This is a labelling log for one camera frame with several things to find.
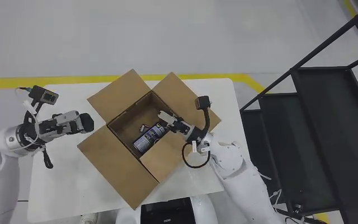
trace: cardboard box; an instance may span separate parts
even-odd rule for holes
[[[132,69],[88,99],[106,125],[78,148],[128,205],[136,209],[182,164],[181,149],[185,143],[180,134],[168,132],[142,155],[133,146],[141,135],[139,127],[154,125],[159,121],[159,111],[164,110],[203,128],[205,119],[203,112],[195,109],[196,98],[174,73],[151,90]],[[212,130],[220,119],[212,111],[209,114]]]

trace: black cable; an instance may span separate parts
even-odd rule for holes
[[[40,109],[41,109],[41,107],[43,106],[43,102],[38,102],[38,105],[37,105],[37,107],[36,107],[36,112],[38,113],[39,111],[40,111]]]
[[[201,164],[199,166],[192,166],[185,160],[185,156],[184,156],[184,150],[188,144],[191,144],[191,143],[185,143],[181,150],[181,157],[183,158],[185,165],[187,165],[188,167],[193,168],[193,169],[198,169],[198,168],[202,168],[203,166],[205,166],[210,160],[210,151],[208,152],[208,158],[206,159],[206,161],[203,164]]]
[[[290,218],[294,218],[296,220],[300,220],[302,218],[302,216],[300,216],[299,214],[296,213],[290,213],[284,210],[281,210],[279,208],[276,209],[276,212],[283,214],[284,216],[289,216]],[[312,218],[307,218],[304,217],[304,223],[310,223],[310,224],[327,224],[326,222],[323,222],[321,220],[315,220]]]
[[[31,102],[31,106],[34,108],[35,106],[36,106],[36,101],[35,100],[33,100],[32,102]],[[31,115],[31,113],[27,110],[26,111],[26,113],[25,113],[25,117],[24,117],[24,119],[23,119],[23,123],[24,124],[28,124],[28,123],[31,123],[31,124],[35,124],[35,120],[34,120],[34,118],[32,117],[32,115]]]
[[[286,218],[285,218],[285,223],[286,223],[286,224],[287,224],[287,220],[292,220],[294,223],[299,224],[298,222],[294,221],[293,218],[290,218],[290,217],[286,217]]]
[[[43,150],[43,154],[44,154],[44,162],[45,162],[45,166],[47,169],[52,169],[54,167],[54,165],[52,164],[49,155],[46,152],[46,149]]]
[[[208,108],[204,108],[203,112],[204,112],[204,118],[205,118],[205,126],[204,126],[204,129],[202,130],[202,132],[206,134],[210,127],[210,117],[209,117]]]

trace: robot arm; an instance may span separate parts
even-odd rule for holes
[[[164,111],[161,111],[158,116],[171,131],[183,135],[187,144],[193,144],[193,148],[196,147],[199,153],[208,153],[207,162],[214,169],[234,204],[250,223],[283,223],[271,205],[266,185],[261,179],[260,173],[250,160],[243,158],[239,145],[219,143],[216,136],[208,132],[210,124],[208,107],[210,107],[209,98],[207,96],[198,97],[196,108],[204,111],[206,120],[203,130],[187,124],[182,118],[170,116]],[[189,165],[189,167],[198,168],[203,165]]]
[[[57,94],[41,87],[31,88],[29,96],[34,101],[39,101],[36,103],[48,104],[54,104],[58,97]],[[32,109],[29,108],[26,112],[23,124],[0,130],[0,223],[10,222],[17,203],[20,181],[19,157],[42,151],[46,167],[51,169],[53,166],[45,151],[46,143],[67,134],[93,131],[93,120],[88,114],[79,114],[73,110],[64,114],[54,114],[48,120],[34,123],[29,122],[29,117],[34,111],[37,113],[39,108],[34,111]]]

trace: floor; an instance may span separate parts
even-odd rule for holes
[[[135,68],[141,74],[248,73],[268,86],[347,21],[338,0],[1,0],[0,77]],[[358,58],[356,46],[358,31],[351,30],[307,65],[347,65]],[[235,91],[239,106],[257,94],[242,82]],[[283,91],[294,91],[290,80],[273,90]],[[0,102],[0,128],[20,123],[24,110],[13,90],[0,90]],[[19,200],[28,200],[31,158],[20,166]],[[221,212],[221,223],[234,222]],[[11,223],[27,223],[26,213],[27,203],[19,202]],[[113,212],[103,217],[111,223]],[[337,213],[329,218],[341,223]]]

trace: can label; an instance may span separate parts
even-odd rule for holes
[[[133,146],[138,149],[142,154],[147,152],[156,141],[161,139],[166,133],[167,129],[164,128],[159,122],[149,128],[141,137],[139,137]]]

